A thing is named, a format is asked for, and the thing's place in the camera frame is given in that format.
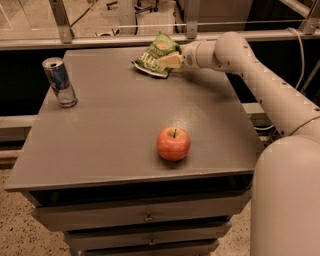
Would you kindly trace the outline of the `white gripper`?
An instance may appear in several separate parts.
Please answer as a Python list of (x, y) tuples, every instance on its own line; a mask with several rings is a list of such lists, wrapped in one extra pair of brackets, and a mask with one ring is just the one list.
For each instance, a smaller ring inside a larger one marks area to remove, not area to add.
[(197, 62), (197, 50), (200, 43), (193, 41), (181, 46), (181, 55), (178, 52), (171, 53), (157, 60), (157, 65), (162, 68), (186, 68), (199, 69)]

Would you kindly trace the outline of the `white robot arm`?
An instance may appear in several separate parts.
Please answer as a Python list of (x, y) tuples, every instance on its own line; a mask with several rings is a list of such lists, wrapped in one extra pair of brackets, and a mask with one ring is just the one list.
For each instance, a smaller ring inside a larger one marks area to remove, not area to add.
[(279, 138), (259, 156), (252, 184), (251, 256), (320, 256), (319, 107), (226, 32), (157, 60), (162, 68), (209, 68), (239, 76)]

